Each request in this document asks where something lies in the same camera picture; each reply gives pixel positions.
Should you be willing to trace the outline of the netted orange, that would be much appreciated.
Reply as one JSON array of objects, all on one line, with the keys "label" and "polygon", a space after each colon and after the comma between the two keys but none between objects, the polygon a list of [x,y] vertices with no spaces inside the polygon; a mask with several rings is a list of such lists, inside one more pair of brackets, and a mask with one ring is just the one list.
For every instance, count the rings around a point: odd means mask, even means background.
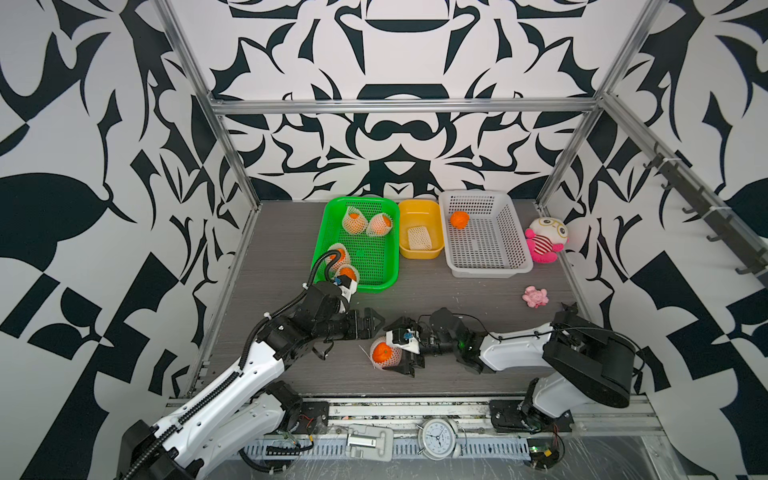
[{"label": "netted orange", "polygon": [[335,278],[346,277],[350,281],[359,282],[360,274],[351,264],[342,265],[334,274]]},{"label": "netted orange", "polygon": [[398,366],[402,353],[401,348],[389,345],[385,337],[379,337],[372,343],[368,356],[374,368],[384,370]]},{"label": "netted orange", "polygon": [[325,263],[328,265],[332,272],[335,272],[341,267],[351,263],[349,251],[343,243],[337,242],[332,244],[328,248],[328,251],[332,252],[332,255],[329,255],[325,259]]},{"label": "netted orange", "polygon": [[366,234],[369,237],[384,237],[391,232],[393,224],[394,222],[388,214],[378,213],[369,220]]},{"label": "netted orange", "polygon": [[357,207],[348,206],[341,225],[348,235],[360,235],[366,232],[368,220]]}]

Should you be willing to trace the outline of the white foam net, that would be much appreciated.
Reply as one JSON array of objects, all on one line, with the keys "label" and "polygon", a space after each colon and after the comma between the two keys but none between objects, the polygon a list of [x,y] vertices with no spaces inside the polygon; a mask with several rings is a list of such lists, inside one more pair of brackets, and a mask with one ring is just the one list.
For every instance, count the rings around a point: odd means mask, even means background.
[{"label": "white foam net", "polygon": [[429,230],[424,225],[411,227],[407,230],[408,248],[414,251],[427,251],[433,249]]}]

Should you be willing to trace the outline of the white perforated plastic basket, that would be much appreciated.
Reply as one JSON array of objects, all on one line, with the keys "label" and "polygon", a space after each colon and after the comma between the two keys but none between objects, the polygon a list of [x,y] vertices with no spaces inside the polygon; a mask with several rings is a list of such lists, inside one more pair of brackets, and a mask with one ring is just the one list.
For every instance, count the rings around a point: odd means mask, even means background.
[{"label": "white perforated plastic basket", "polygon": [[[438,197],[445,258],[456,278],[506,279],[526,274],[533,260],[512,199],[504,192],[445,191]],[[450,225],[455,211],[470,215],[468,226]]]}]

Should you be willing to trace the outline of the orange being unwrapped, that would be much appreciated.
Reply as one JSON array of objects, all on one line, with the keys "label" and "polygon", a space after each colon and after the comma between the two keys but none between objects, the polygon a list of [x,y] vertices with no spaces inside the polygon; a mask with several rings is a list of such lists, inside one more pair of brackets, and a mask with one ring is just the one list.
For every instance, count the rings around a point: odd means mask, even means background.
[{"label": "orange being unwrapped", "polygon": [[457,229],[457,230],[463,230],[465,229],[470,221],[470,215],[467,212],[464,211],[455,211],[450,216],[450,225]]}]

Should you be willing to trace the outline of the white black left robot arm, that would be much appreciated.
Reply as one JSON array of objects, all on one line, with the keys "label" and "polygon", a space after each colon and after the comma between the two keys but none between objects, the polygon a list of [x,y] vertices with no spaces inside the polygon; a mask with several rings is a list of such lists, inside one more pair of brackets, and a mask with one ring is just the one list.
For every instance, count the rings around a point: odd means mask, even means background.
[{"label": "white black left robot arm", "polygon": [[[317,343],[331,349],[370,339],[384,324],[370,308],[351,308],[358,275],[339,264],[344,256],[339,248],[323,253],[301,293],[265,313],[240,357],[192,399],[152,425],[132,425],[121,440],[117,478],[204,479],[254,439],[292,430],[302,399],[281,375],[309,352],[325,359]],[[315,280],[318,272],[324,280]]]}]

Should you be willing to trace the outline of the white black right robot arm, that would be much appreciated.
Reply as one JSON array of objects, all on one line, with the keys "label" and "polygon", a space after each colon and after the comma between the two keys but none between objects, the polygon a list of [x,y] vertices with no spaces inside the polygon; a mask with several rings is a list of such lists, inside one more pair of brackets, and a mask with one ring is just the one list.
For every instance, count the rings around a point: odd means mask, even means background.
[{"label": "white black right robot arm", "polygon": [[413,376],[427,356],[451,354],[477,374],[552,368],[551,375],[529,383],[521,401],[490,402],[491,423],[499,433],[552,430],[573,408],[590,402],[615,409],[629,405],[637,346],[581,318],[575,307],[565,307],[550,323],[509,333],[475,331],[464,320],[446,308],[426,322],[401,317],[371,346],[372,364]]}]

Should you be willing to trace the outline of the green plastic basket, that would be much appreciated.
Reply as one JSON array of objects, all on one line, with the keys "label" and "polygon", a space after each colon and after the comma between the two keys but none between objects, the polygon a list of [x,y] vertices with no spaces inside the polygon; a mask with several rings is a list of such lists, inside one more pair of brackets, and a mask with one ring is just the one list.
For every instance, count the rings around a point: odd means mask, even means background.
[{"label": "green plastic basket", "polygon": [[[377,214],[392,219],[392,230],[383,237],[365,233],[349,235],[342,228],[349,207],[357,208],[367,220]],[[351,264],[359,272],[360,293],[381,293],[397,281],[399,274],[399,209],[390,199],[379,197],[339,197],[325,205],[311,264],[332,244],[343,244],[350,254]]]}]

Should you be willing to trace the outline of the white analog clock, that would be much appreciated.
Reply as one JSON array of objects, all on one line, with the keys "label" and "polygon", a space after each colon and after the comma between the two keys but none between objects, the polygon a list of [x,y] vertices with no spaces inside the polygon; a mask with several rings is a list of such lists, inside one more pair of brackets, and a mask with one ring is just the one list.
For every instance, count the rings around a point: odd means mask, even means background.
[{"label": "white analog clock", "polygon": [[447,418],[430,418],[417,434],[420,454],[434,461],[455,458],[460,453],[457,427]]}]

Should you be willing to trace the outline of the white rectangular device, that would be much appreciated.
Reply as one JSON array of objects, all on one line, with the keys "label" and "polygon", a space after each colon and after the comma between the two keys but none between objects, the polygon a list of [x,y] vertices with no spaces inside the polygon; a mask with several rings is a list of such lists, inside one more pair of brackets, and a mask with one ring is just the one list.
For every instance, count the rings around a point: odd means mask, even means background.
[{"label": "white rectangular device", "polygon": [[370,425],[347,428],[345,453],[352,459],[389,462],[393,458],[394,431]]}]

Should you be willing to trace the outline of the small pink pig toy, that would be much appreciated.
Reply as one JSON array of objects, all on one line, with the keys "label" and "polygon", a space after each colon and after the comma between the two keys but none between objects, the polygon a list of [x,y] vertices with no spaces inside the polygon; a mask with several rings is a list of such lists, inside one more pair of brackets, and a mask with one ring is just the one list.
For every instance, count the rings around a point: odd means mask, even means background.
[{"label": "small pink pig toy", "polygon": [[545,288],[538,289],[531,285],[525,288],[522,300],[529,308],[539,308],[549,303],[548,291]]}]

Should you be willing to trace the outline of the yellow plastic tub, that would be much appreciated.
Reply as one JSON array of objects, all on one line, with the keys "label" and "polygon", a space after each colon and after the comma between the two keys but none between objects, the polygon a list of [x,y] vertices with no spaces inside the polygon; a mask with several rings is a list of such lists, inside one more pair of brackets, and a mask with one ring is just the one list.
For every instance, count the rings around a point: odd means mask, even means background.
[{"label": "yellow plastic tub", "polygon": [[406,259],[431,260],[444,248],[442,216],[437,202],[410,199],[399,203],[400,253]]}]

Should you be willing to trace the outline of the small black figurine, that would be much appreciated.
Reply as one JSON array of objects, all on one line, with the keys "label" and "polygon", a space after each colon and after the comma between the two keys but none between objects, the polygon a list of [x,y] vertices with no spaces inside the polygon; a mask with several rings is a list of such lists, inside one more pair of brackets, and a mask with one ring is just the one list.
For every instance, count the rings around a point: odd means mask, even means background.
[{"label": "small black figurine", "polygon": [[574,302],[572,304],[562,303],[561,306],[562,306],[562,309],[564,311],[570,312],[570,313],[575,314],[575,315],[577,315],[579,313],[579,307],[578,307],[578,304],[576,302]]}]

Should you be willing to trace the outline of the pink white plush doll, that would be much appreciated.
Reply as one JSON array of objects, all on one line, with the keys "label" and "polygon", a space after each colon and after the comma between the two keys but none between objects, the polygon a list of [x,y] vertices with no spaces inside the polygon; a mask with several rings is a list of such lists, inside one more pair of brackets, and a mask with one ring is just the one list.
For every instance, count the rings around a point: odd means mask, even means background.
[{"label": "pink white plush doll", "polygon": [[562,220],[539,217],[524,232],[526,244],[535,263],[550,264],[558,260],[569,241],[569,230]]}]

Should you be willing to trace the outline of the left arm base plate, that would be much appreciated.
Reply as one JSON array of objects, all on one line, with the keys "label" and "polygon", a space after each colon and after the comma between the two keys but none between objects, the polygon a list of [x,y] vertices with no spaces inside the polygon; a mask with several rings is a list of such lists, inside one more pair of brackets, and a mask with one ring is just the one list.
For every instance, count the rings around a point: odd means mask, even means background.
[{"label": "left arm base plate", "polygon": [[303,402],[290,406],[272,434],[319,434],[327,431],[330,404],[325,401]]}]

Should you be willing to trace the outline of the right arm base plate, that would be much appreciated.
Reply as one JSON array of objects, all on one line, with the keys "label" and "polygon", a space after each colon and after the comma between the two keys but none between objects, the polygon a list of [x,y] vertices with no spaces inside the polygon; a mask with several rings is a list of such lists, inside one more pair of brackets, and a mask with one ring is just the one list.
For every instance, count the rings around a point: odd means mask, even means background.
[{"label": "right arm base plate", "polygon": [[572,431],[570,411],[553,418],[525,400],[491,400],[489,413],[491,424],[498,433],[537,434],[551,432],[554,427],[560,432]]}]

